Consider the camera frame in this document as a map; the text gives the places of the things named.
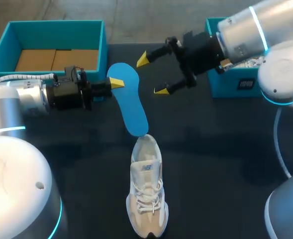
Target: black table surface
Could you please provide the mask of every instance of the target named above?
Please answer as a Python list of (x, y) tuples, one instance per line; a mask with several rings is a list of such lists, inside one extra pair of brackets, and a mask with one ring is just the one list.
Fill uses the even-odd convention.
[[(131, 66), (159, 44), (109, 46), (109, 65)], [(163, 157), (169, 222), (165, 238), (268, 239), (264, 206), (285, 181), (273, 143), (277, 107), (264, 99), (213, 99), (206, 75), (198, 86), (158, 97), (159, 82), (182, 77), (174, 57), (137, 69), (139, 94)], [(130, 157), (115, 98), (93, 111), (53, 111), (25, 119), (28, 141), (47, 158), (62, 195), (72, 239), (132, 238), (126, 212)], [(279, 141), (293, 173), (293, 110), (285, 108)]]

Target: shoelace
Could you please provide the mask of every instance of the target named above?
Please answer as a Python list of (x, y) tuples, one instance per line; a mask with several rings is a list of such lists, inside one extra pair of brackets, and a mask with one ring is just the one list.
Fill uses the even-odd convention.
[[(134, 184), (136, 189), (136, 199), (137, 199), (137, 211), (138, 212), (155, 212), (155, 210), (161, 207), (159, 194), (163, 188), (163, 180), (158, 181), (156, 188), (152, 186), (143, 186), (139, 189)], [(145, 189), (151, 188), (153, 193), (146, 192)]]

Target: robotic arm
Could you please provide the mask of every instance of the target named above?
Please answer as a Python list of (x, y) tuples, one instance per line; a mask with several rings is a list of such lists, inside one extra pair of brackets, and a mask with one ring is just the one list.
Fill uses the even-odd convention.
[(174, 53), (184, 79), (166, 82), (155, 94), (172, 94), (183, 87), (196, 86), (196, 75), (264, 54), (258, 82), (267, 100), (278, 105), (293, 103), (293, 0), (265, 0), (219, 22), (218, 31), (184, 35), (183, 44), (169, 37), (165, 45), (144, 52), (137, 67)]
[(65, 75), (9, 75), (0, 77), (0, 135), (25, 139), (22, 116), (39, 117), (50, 110), (92, 109), (94, 97), (111, 97), (111, 90), (124, 87), (111, 77), (90, 83), (84, 69), (66, 67)]
[[(196, 86), (196, 76), (219, 68), (229, 59), (236, 64), (261, 54), (265, 55), (258, 71), (263, 96), (279, 106), (293, 107), (293, 0), (265, 0), (218, 24), (216, 34), (202, 32), (184, 35), (183, 45), (169, 37), (165, 45), (151, 53), (144, 52), (137, 67), (174, 53), (184, 79), (155, 87), (155, 94), (171, 95), (184, 87)], [(279, 108), (275, 125), (278, 124)], [(281, 154), (276, 141), (279, 160)], [(271, 239), (293, 238), (293, 176), (268, 198), (264, 217)]]

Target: blue box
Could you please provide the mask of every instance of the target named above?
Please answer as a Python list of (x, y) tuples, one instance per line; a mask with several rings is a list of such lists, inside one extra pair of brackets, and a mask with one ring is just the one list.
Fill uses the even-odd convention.
[[(217, 25), (225, 17), (207, 18), (205, 31), (210, 35), (218, 31)], [(208, 71), (211, 93), (214, 98), (260, 97), (258, 68), (232, 68), (222, 74), (215, 69)], [(252, 87), (241, 87), (253, 84)]]
[[(11, 74), (42, 75), (53, 71), (15, 72), (24, 49), (99, 50), (96, 70), (86, 70), (89, 81), (106, 77), (107, 43), (104, 22), (11, 21), (0, 39), (0, 77)], [(64, 75), (64, 71), (54, 71)]]

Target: shoe insole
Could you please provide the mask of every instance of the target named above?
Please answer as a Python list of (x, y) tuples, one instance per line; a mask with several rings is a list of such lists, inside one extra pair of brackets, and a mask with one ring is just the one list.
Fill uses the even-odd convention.
[(124, 87), (112, 90), (128, 132), (141, 137), (148, 132), (148, 122), (138, 96), (139, 77), (136, 71), (125, 63), (116, 63), (107, 71), (107, 77), (116, 78), (124, 82)]

